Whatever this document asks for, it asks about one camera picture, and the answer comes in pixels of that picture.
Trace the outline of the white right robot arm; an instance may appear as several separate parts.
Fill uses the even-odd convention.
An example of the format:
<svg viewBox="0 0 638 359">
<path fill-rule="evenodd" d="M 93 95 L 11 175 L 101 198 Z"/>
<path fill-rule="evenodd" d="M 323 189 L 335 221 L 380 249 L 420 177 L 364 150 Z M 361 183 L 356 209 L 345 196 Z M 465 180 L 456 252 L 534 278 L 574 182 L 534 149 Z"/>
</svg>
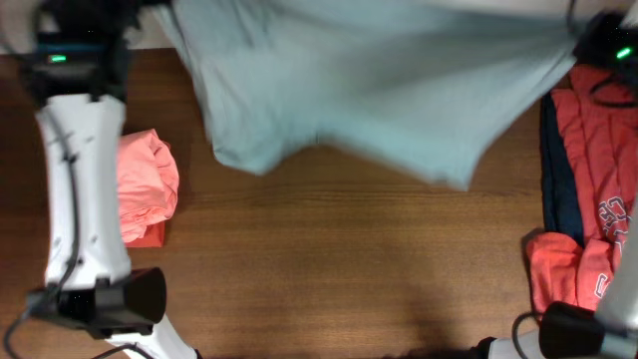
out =
<svg viewBox="0 0 638 359">
<path fill-rule="evenodd" d="M 602 12 L 573 53 L 568 86 L 541 102 L 545 229 L 525 247 L 538 329 L 472 358 L 637 354 L 637 24 Z"/>
</svg>

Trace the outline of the light grey-blue t-shirt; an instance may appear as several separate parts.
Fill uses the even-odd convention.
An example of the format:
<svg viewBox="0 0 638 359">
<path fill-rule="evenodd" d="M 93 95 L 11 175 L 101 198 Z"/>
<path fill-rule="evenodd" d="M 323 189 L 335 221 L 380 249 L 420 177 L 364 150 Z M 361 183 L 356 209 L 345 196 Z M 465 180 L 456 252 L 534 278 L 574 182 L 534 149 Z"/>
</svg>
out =
<svg viewBox="0 0 638 359">
<path fill-rule="evenodd" d="M 574 62 L 558 19 L 424 1 L 176 1 L 156 15 L 216 159 L 254 175 L 324 144 L 467 189 Z"/>
</svg>

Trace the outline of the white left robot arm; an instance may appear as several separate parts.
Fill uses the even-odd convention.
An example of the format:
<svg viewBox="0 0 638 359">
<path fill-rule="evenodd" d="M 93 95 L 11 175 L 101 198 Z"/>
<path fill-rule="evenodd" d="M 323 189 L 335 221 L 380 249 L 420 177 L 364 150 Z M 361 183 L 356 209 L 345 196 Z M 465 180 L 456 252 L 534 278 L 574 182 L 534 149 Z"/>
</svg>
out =
<svg viewBox="0 0 638 359">
<path fill-rule="evenodd" d="M 194 358 L 171 325 L 156 267 L 135 269 L 119 218 L 117 149 L 141 1 L 44 1 L 21 78 L 37 105 L 47 164 L 50 248 L 24 319 L 82 330 L 132 358 Z"/>
</svg>

